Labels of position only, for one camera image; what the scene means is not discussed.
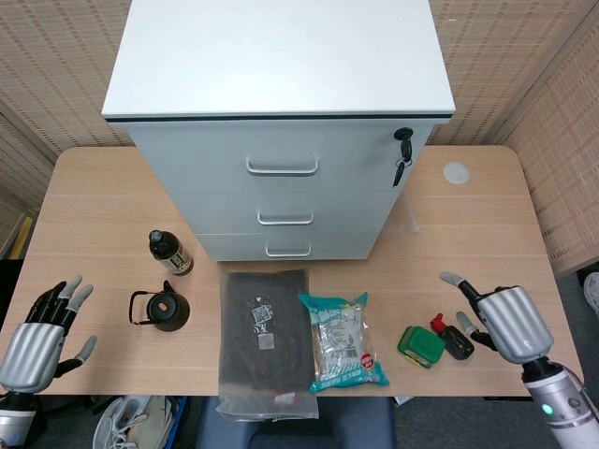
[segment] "wooden table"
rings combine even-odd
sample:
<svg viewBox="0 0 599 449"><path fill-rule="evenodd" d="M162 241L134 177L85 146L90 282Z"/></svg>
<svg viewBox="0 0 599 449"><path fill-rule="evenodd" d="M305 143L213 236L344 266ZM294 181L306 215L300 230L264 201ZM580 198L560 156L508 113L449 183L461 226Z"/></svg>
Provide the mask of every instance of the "wooden table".
<svg viewBox="0 0 599 449"><path fill-rule="evenodd" d="M443 167L452 161L470 168L467 183L445 180ZM407 189L419 232L381 237L368 260L217 264L136 149L69 150L54 170L0 335L0 352L41 292L81 274L95 291L80 311L63 358L74 355L90 334L98 336L98 344L82 369L54 381L46 393L216 395L220 272L309 268L313 294L351 298L369 292L370 337L391 381L389 387L369 384L326 394L526 395L520 367L478 344L469 360L445 353L433 369L418 368L397 353L407 326L428 326L439 311L456 324L455 312L469 311L460 292L438 280L439 271L448 270L481 292L496 285L527 288L555 338L550 355L581 373L517 156L505 147L428 147ZM153 260L148 251L153 228L183 240L196 262L190 275L167 276ZM174 333L130 325L131 293L157 290L166 277L191 304L188 323Z"/></svg>

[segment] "red cap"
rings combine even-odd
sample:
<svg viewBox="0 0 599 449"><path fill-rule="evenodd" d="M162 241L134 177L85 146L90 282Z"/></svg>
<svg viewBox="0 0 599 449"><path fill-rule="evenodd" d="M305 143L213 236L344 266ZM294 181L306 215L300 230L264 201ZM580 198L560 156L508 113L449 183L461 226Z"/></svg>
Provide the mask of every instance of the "red cap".
<svg viewBox="0 0 599 449"><path fill-rule="evenodd" d="M443 314L437 313L437 316L431 321L431 328L435 334L441 335L446 330L447 325L443 322Z"/></svg>

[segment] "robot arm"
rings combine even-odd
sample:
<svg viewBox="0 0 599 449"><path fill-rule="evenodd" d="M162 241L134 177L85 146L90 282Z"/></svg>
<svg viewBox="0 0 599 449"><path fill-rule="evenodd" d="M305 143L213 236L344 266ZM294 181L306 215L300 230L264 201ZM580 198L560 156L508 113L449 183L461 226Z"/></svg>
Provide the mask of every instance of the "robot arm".
<svg viewBox="0 0 599 449"><path fill-rule="evenodd" d="M81 276L60 282L43 293L17 327L0 366L0 384L8 393L0 400L0 445L21 446L36 415L34 394L83 365L95 348L96 337L80 353L59 363L65 338L80 306L94 288L86 285L75 295Z"/></svg>
<svg viewBox="0 0 599 449"><path fill-rule="evenodd" d="M497 287L481 295L462 277L443 272L442 281L458 287L489 333L480 332L463 312L458 321L473 340L521 365L522 381L563 449L599 449L596 409L573 373L549 361L553 337L520 286Z"/></svg>

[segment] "cabinet drawer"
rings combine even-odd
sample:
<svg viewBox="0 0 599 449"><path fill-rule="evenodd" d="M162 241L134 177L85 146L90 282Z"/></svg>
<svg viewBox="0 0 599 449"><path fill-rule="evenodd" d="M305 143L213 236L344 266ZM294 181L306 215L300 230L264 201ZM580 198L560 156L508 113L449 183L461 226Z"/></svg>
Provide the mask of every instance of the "cabinet drawer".
<svg viewBox="0 0 599 449"><path fill-rule="evenodd" d="M431 131L416 119L131 123L128 131L171 194L390 192L402 127L414 130L416 160Z"/></svg>
<svg viewBox="0 0 599 449"><path fill-rule="evenodd" d="M196 237L210 257L220 261L313 260L365 259L378 234L200 234Z"/></svg>
<svg viewBox="0 0 599 449"><path fill-rule="evenodd" d="M398 193L174 194L197 234L379 232Z"/></svg>

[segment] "green box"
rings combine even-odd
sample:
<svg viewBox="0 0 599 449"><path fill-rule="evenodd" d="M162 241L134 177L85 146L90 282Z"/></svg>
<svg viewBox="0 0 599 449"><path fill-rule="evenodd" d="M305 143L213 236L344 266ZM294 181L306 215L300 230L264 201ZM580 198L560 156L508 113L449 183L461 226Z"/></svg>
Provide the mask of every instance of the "green box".
<svg viewBox="0 0 599 449"><path fill-rule="evenodd" d="M403 332L397 350L410 361L430 368L439 361L446 343L421 326L409 326Z"/></svg>

